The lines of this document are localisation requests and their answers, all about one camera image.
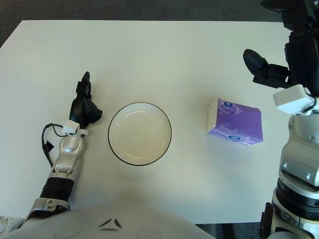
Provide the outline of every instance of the black triangle marking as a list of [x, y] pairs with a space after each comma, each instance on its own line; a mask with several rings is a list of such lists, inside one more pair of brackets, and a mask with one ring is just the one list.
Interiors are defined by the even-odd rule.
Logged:
[[119, 228], [122, 228], [121, 224], [119, 223], [119, 221], [117, 219], [115, 219], [114, 222]]
[[106, 224], [109, 223], [111, 220], [112, 220], [112, 218], [109, 219], [109, 220], [107, 220], [106, 222], [102, 223], [101, 225], [99, 225], [99, 228], [102, 227], [102, 226], [104, 226], [104, 225], [106, 225]]
[[113, 229], [113, 228], [105, 228], [105, 229], [100, 229], [100, 231], [114, 231], [117, 232], [117, 229]]

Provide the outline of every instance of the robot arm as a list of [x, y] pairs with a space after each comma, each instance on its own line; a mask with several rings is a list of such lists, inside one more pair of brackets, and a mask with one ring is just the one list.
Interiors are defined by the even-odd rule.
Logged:
[[[47, 218], [68, 210], [69, 197], [77, 174], [81, 165], [81, 155], [85, 150], [84, 136], [89, 132], [85, 127], [101, 118], [102, 111], [91, 101], [90, 74], [86, 72], [81, 82], [78, 82], [76, 89], [77, 97], [73, 101], [70, 111], [70, 119], [62, 126], [62, 138], [59, 144], [59, 156], [54, 163], [51, 162], [49, 143], [44, 144], [42, 138], [42, 148], [45, 156], [51, 164], [51, 171], [43, 187], [42, 193], [30, 210], [24, 224], [30, 223], [30, 219]], [[45, 130], [54, 124], [48, 124]]]
[[291, 30], [285, 45], [286, 67], [268, 64], [258, 53], [244, 52], [254, 82], [284, 88], [274, 94], [276, 107], [292, 114], [272, 203], [266, 204], [259, 234], [281, 238], [290, 232], [319, 239], [319, 5], [310, 0], [264, 0]]

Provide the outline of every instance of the cable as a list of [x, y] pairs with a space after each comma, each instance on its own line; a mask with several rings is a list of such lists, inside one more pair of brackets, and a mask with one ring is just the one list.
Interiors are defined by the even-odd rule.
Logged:
[[43, 131], [42, 131], [42, 137], [41, 137], [41, 143], [42, 143], [42, 149], [43, 149], [43, 152], [44, 152], [44, 155], [45, 157], [47, 158], [49, 164], [51, 165], [51, 167], [53, 166], [53, 163], [51, 162], [51, 159], [50, 159], [50, 155], [49, 155], [49, 150], [48, 148], [46, 147], [45, 143], [44, 143], [44, 134], [45, 134], [45, 131], [50, 128], [50, 127], [53, 127], [53, 130], [54, 130], [54, 133], [59, 136], [59, 137], [66, 137], [68, 135], [59, 135], [56, 130], [55, 130], [55, 126], [57, 127], [61, 127], [63, 128], [62, 125], [59, 125], [59, 124], [55, 124], [55, 123], [49, 123], [47, 124], [44, 128], [43, 128]]
[[313, 103], [312, 106], [309, 106], [308, 108], [306, 108], [305, 110], [303, 110], [303, 113], [306, 113], [307, 111], [312, 110], [312, 109], [315, 107], [315, 105], [317, 104], [317, 99], [316, 99], [314, 96], [312, 96], [311, 94], [307, 94], [307, 95], [310, 96], [310, 97], [312, 97], [312, 98], [314, 99], [314, 103]]

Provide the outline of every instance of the purple packaging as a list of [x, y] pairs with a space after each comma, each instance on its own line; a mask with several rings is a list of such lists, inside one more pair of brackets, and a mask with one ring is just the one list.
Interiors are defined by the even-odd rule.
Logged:
[[262, 142], [261, 112], [217, 99], [208, 108], [207, 132], [246, 145]]

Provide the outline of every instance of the floor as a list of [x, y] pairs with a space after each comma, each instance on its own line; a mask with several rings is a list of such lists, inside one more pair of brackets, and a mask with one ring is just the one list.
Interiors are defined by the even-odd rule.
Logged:
[[[259, 0], [0, 0], [0, 46], [21, 20], [281, 21]], [[222, 239], [221, 225], [199, 225]], [[258, 238], [259, 223], [234, 224], [236, 239]]]

